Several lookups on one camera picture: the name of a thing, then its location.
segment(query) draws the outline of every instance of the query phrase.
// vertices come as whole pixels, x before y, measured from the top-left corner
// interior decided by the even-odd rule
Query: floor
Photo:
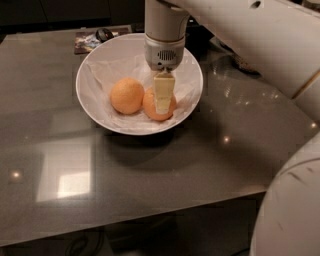
[[[9,246],[4,256],[245,256],[248,250],[236,253],[250,246],[262,198],[258,194]]]

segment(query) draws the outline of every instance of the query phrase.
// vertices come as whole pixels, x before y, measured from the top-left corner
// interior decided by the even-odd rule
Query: white bowl
[[[123,115],[113,109],[109,93],[115,82],[124,77],[139,80],[144,88],[152,85],[153,75],[144,58],[144,34],[113,38],[94,49],[81,64],[76,91],[86,113],[99,125],[122,134],[149,135],[168,130],[185,120],[198,104],[203,77],[200,66],[185,49],[182,63],[173,71],[177,108],[163,122],[148,118],[143,109]]]

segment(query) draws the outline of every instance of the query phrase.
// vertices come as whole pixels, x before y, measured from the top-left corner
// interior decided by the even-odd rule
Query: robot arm
[[[189,14],[320,124],[319,14],[282,0],[146,0],[146,59],[153,70],[179,65]],[[270,185],[251,256],[320,255],[319,149],[320,133]]]
[[[146,59],[153,70],[181,62],[189,14],[320,124],[316,13],[282,0],[146,0]]]

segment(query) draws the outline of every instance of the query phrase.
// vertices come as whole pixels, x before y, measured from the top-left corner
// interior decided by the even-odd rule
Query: orange fruit
[[[169,119],[173,115],[173,111],[177,107],[177,100],[176,97],[173,95],[171,98],[171,103],[169,106],[169,111],[167,114],[157,114],[156,106],[154,103],[154,93],[152,87],[149,87],[143,97],[142,101],[143,110],[148,117],[156,121],[164,121]]]
[[[119,80],[111,89],[111,105],[122,114],[133,114],[142,105],[144,89],[142,84],[130,77]]]

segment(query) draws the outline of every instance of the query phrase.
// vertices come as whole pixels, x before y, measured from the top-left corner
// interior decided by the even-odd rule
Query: table
[[[200,60],[200,103],[182,124],[141,137],[108,131],[77,99],[77,31],[0,45],[0,246],[264,192],[319,131],[235,69],[215,39]]]

